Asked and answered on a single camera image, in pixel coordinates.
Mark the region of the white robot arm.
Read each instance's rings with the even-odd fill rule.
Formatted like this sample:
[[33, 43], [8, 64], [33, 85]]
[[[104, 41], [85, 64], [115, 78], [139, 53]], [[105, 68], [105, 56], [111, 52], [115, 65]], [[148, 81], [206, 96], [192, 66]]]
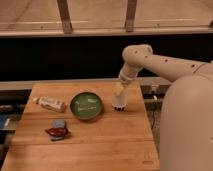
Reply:
[[148, 44], [123, 49], [112, 106], [127, 105], [127, 87], [142, 69], [170, 81], [160, 120], [160, 171], [213, 171], [213, 63], [153, 53]]

